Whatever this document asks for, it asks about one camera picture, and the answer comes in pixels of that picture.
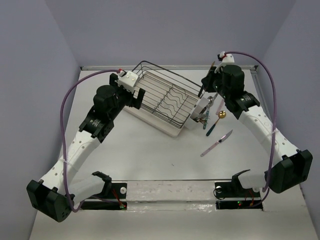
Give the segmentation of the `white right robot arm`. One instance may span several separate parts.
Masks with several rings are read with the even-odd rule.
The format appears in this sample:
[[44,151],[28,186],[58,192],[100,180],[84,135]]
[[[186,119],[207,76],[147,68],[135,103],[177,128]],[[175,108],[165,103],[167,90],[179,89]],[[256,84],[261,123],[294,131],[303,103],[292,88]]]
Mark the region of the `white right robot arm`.
[[280,194],[307,180],[313,156],[300,150],[275,127],[257,98],[244,90],[245,74],[240,66],[211,66],[201,80],[201,90],[217,93],[225,107],[246,126],[271,157],[271,166],[263,173],[244,170],[232,176],[230,190],[242,196],[248,189],[267,187]]

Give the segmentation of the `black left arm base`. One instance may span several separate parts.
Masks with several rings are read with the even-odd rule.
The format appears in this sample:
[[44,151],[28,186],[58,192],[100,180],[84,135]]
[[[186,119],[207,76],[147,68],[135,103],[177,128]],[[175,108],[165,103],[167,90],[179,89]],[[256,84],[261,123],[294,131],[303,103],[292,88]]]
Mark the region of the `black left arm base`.
[[103,192],[84,201],[82,210],[93,211],[121,211],[126,210],[128,184],[126,182],[112,182],[108,193]]

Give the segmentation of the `gold fork green handle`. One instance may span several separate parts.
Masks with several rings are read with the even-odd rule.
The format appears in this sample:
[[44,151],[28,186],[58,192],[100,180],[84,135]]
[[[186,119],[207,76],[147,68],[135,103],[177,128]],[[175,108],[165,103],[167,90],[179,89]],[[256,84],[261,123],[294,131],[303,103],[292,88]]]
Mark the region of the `gold fork green handle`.
[[215,65],[215,62],[213,62],[211,64],[206,76],[201,80],[202,85],[201,85],[201,88],[200,88],[198,95],[197,95],[199,98],[204,95],[203,92],[205,92],[205,93],[213,93],[214,92],[213,87],[212,87],[212,75],[215,71],[214,65]]

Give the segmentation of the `silver fork teal handle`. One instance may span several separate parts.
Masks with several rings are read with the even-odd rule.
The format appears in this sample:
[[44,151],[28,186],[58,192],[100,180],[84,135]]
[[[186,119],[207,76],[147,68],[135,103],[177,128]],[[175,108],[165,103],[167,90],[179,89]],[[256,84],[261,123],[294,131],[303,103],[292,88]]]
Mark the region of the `silver fork teal handle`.
[[206,124],[207,121],[210,119],[209,115],[208,114],[204,114],[204,113],[201,113],[199,114],[195,119],[194,121],[197,122],[197,123],[201,123],[201,124]]

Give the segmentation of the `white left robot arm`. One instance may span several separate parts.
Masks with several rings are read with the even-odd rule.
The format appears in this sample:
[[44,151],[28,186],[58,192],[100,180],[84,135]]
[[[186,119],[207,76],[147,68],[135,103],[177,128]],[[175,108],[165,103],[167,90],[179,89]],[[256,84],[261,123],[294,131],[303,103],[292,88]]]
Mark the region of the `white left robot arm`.
[[62,156],[40,180],[31,180],[26,187],[31,205],[56,222],[76,213],[88,198],[103,199],[110,194],[112,179],[100,172],[73,182],[90,154],[105,140],[114,127],[114,120],[124,107],[140,109],[144,89],[135,94],[139,76],[132,71],[109,70],[109,83],[96,90],[93,106],[80,124],[69,146],[62,143]]

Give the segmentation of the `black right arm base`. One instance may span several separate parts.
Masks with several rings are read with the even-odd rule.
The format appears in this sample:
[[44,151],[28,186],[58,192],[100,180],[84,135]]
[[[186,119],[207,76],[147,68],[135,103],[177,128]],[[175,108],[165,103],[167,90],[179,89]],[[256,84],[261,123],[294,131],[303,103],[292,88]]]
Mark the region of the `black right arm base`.
[[213,195],[216,198],[217,210],[263,210],[260,192],[254,192],[252,188],[245,189],[239,181],[239,176],[249,170],[243,170],[231,177],[230,181],[218,181],[214,183]]

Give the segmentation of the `silver spoon pink handle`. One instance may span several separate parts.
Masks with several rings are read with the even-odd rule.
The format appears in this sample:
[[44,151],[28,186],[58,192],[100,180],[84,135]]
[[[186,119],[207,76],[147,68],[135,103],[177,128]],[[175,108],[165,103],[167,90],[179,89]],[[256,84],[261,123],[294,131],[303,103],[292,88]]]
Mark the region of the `silver spoon pink handle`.
[[220,104],[219,104],[217,110],[216,110],[216,113],[215,113],[216,115],[218,115],[218,114],[220,113],[220,111],[222,110],[224,104],[225,104],[225,101],[222,99],[222,100],[220,101]]

